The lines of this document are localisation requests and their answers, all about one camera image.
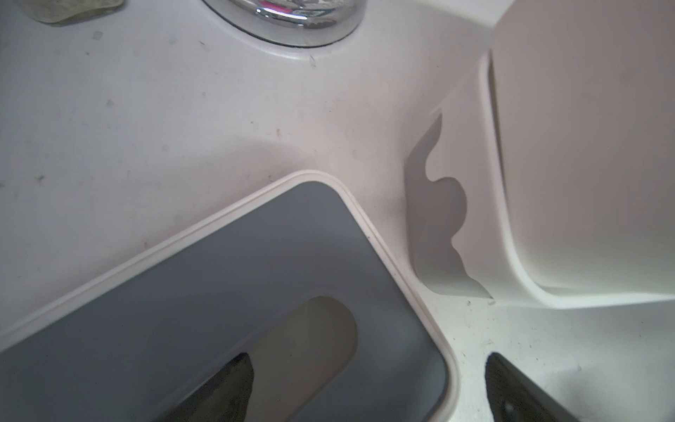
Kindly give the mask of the all white tissue box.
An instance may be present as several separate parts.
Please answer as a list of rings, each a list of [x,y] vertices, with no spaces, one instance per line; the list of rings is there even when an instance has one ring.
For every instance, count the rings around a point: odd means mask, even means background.
[[[436,293],[673,300],[673,2],[512,3],[404,184],[411,265]]]

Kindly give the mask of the grey lid tissue box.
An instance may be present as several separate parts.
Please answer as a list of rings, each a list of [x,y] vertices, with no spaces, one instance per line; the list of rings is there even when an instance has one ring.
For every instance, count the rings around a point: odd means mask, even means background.
[[[292,173],[115,267],[1,335],[4,421],[162,417],[310,300],[356,345],[293,421],[446,421],[455,354],[348,189]]]

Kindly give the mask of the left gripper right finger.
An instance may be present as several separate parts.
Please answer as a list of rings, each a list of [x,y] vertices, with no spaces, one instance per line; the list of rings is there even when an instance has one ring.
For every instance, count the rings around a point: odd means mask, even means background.
[[[500,353],[491,353],[485,364],[486,394],[497,422],[579,422]]]

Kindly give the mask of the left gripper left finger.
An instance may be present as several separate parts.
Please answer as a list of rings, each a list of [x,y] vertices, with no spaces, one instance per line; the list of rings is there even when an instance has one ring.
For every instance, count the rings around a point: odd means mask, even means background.
[[[156,421],[244,421],[252,394],[254,369],[239,353],[179,405]]]

